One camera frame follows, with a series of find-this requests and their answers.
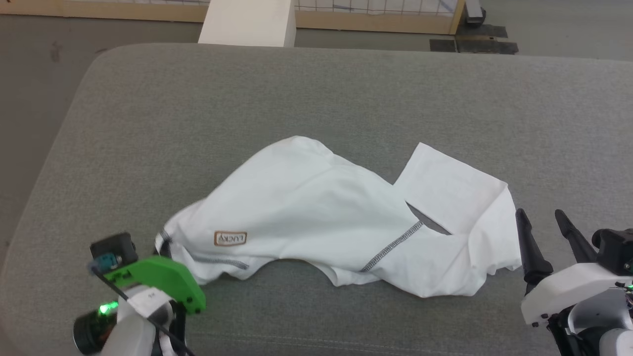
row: folded white sleeve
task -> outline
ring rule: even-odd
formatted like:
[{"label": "folded white sleeve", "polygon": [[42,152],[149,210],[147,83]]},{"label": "folded white sleeve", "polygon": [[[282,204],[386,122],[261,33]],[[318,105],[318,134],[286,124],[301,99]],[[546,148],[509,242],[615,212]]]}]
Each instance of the folded white sleeve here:
[{"label": "folded white sleeve", "polygon": [[520,265],[506,184],[423,144],[393,186],[316,140],[271,144],[174,215],[157,250],[165,241],[199,284],[294,258],[336,286],[383,279],[422,297],[473,295],[487,273]]}]

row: brown rectangular label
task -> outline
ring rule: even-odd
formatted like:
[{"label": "brown rectangular label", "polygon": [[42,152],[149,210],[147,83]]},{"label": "brown rectangular label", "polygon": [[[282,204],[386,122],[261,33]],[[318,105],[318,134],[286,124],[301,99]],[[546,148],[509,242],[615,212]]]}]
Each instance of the brown rectangular label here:
[{"label": "brown rectangular label", "polygon": [[246,243],[246,232],[216,231],[213,236],[215,246],[235,246]]}]

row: gray fabric surface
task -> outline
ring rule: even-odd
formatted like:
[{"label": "gray fabric surface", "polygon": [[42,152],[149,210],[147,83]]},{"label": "gray fabric surface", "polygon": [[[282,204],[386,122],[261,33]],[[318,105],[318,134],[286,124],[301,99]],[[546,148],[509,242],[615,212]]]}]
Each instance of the gray fabric surface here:
[{"label": "gray fabric surface", "polygon": [[[633,63],[615,61],[186,44],[108,51],[82,81],[16,230],[0,280],[3,325],[29,355],[78,354],[74,318],[115,297],[85,270],[89,244],[127,230],[148,256],[177,210],[292,135],[389,182],[420,141],[508,182],[560,270],[573,258],[555,208],[586,236],[632,225],[632,83]],[[208,310],[187,332],[198,355],[558,353],[544,328],[523,323],[519,271],[499,271],[473,297],[421,299],[382,282],[336,288],[304,262],[278,261],[203,289]]]}]

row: floor stain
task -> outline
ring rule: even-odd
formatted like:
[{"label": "floor stain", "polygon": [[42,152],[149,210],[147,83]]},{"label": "floor stain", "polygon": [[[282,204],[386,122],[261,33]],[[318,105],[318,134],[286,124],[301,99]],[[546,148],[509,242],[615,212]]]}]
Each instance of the floor stain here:
[{"label": "floor stain", "polygon": [[51,61],[59,62],[60,61],[60,51],[64,48],[61,44],[58,44],[57,41],[53,42],[53,48],[51,48]]}]

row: wooden frame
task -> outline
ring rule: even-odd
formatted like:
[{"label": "wooden frame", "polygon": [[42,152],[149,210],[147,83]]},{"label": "wooden frame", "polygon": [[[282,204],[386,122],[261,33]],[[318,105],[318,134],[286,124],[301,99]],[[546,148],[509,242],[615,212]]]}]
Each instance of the wooden frame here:
[{"label": "wooden frame", "polygon": [[[63,17],[123,18],[204,22],[206,6],[93,3],[68,0],[10,0],[0,2],[0,13]],[[461,20],[465,0],[458,0],[453,17],[435,15],[366,15],[356,13],[297,11],[297,28],[453,35]]]}]

